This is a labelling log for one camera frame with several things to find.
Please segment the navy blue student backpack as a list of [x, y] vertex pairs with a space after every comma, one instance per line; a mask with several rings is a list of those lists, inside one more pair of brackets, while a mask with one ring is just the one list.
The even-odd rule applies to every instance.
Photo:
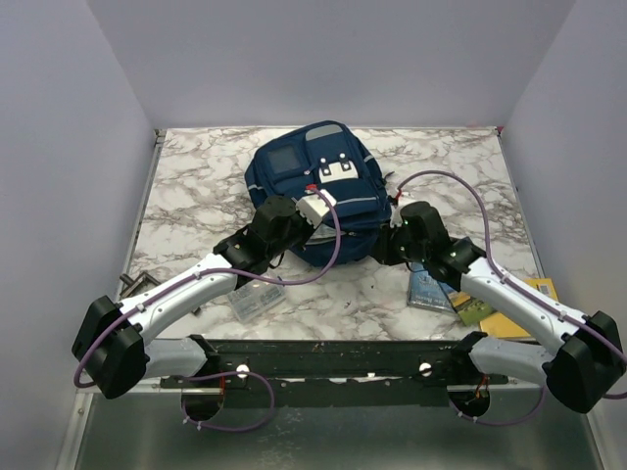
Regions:
[[366, 259], [392, 214], [386, 180], [375, 157], [341, 122], [325, 120], [262, 145], [244, 173], [253, 205], [269, 196], [299, 200], [307, 186], [327, 191], [341, 228], [336, 262]]

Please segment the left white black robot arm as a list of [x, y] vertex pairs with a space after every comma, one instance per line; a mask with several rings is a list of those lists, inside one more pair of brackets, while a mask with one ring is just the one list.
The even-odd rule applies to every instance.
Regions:
[[158, 354], [152, 342], [172, 323], [199, 306], [233, 292], [251, 280], [270, 283], [271, 262], [303, 246], [336, 201], [325, 190], [311, 189], [300, 200], [271, 196], [253, 220], [219, 242], [211, 254], [157, 287], [114, 302], [103, 296], [91, 303], [72, 345], [79, 366], [77, 387], [97, 387], [105, 398], [118, 398], [154, 371]]

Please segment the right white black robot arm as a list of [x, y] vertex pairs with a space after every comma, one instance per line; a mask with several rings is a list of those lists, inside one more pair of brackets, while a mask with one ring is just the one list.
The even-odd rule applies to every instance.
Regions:
[[589, 412], [626, 372], [612, 317], [587, 315], [511, 275], [467, 238], [451, 236], [426, 202], [394, 208], [372, 257], [384, 265], [420, 263], [436, 281], [481, 300], [523, 328], [533, 344], [472, 333], [458, 343], [453, 376], [464, 384], [491, 374], [543, 386], [563, 405]]

